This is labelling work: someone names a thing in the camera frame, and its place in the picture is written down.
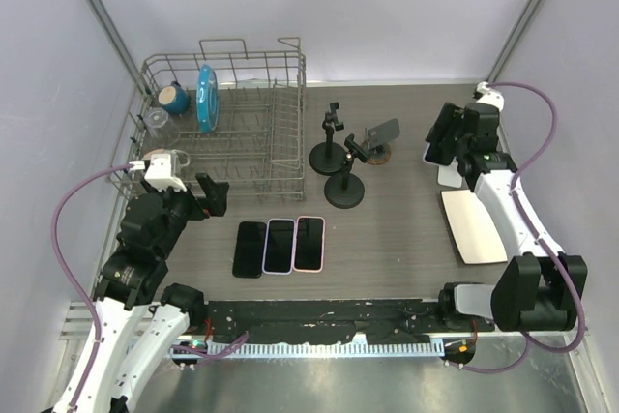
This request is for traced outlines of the black front phone stand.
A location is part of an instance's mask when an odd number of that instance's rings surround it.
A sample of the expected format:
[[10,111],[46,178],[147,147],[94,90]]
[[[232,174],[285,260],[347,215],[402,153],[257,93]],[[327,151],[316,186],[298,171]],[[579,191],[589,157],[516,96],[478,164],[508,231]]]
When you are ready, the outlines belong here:
[[331,176],[337,173],[344,161],[345,150],[334,142],[335,132],[342,131],[344,124],[338,118],[339,103],[329,103],[329,110],[325,112],[322,129],[325,132],[325,141],[315,145],[309,153],[309,165],[318,174]]

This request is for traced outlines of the pink case phone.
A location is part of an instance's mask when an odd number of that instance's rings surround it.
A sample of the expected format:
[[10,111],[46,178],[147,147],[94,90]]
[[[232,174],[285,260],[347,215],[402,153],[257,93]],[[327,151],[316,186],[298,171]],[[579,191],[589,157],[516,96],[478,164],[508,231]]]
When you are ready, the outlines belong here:
[[323,269],[325,221],[321,217],[301,216],[296,221],[293,269],[319,273]]

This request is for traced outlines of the black phone stand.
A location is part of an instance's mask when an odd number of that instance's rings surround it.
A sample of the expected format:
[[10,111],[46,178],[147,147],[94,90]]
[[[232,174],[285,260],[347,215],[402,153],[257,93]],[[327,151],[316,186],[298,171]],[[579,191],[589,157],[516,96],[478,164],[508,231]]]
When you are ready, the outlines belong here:
[[370,153],[359,145],[355,136],[350,134],[344,140],[347,151],[338,172],[331,175],[324,186],[326,200],[336,208],[352,209],[359,205],[365,196],[363,181],[352,173],[352,167],[356,160],[367,163]]
[[315,145],[309,153],[309,165],[318,174],[331,176],[337,173],[344,161],[345,150],[334,142],[335,132],[342,131],[344,124],[338,118],[339,103],[329,103],[329,110],[325,112],[322,129],[325,132],[325,141]]

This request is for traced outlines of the black phone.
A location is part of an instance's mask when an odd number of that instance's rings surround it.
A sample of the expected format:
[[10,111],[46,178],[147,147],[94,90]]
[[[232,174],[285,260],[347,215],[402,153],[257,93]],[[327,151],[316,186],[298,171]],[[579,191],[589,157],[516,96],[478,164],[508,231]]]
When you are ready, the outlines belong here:
[[258,279],[262,275],[262,260],[266,224],[242,221],[237,230],[232,275],[239,279]]

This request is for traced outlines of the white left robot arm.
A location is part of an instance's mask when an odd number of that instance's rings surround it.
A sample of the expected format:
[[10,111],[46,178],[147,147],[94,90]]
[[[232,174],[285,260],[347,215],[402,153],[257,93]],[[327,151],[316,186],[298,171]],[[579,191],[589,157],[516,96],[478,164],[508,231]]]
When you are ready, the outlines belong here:
[[92,326],[74,373],[54,412],[132,412],[173,342],[198,333],[206,321],[201,291],[174,283],[160,303],[155,294],[166,264],[188,222],[221,217],[229,185],[199,173],[202,197],[190,188],[162,189],[142,180],[144,192],[126,207],[118,248],[103,265],[92,296],[84,303]]

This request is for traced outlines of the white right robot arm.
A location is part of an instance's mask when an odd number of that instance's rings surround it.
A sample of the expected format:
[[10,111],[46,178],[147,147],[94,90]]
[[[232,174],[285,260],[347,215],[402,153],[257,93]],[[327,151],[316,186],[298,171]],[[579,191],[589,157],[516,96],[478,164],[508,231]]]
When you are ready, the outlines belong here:
[[510,261],[495,285],[449,282],[439,294],[442,327],[461,329],[472,316],[505,332],[569,331],[583,314],[588,274],[537,218],[512,157],[499,150],[500,111],[487,103],[445,103],[429,130],[425,159],[457,171],[486,208]]

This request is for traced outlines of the lilac case phone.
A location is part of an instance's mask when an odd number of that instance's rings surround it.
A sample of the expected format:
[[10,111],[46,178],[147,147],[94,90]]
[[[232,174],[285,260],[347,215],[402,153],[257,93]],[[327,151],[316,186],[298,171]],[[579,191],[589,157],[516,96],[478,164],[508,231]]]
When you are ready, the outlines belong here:
[[442,166],[448,166],[453,158],[454,156],[449,150],[433,144],[427,146],[423,156],[424,162]]
[[262,271],[270,275],[292,272],[296,223],[292,219],[270,219],[267,222]]

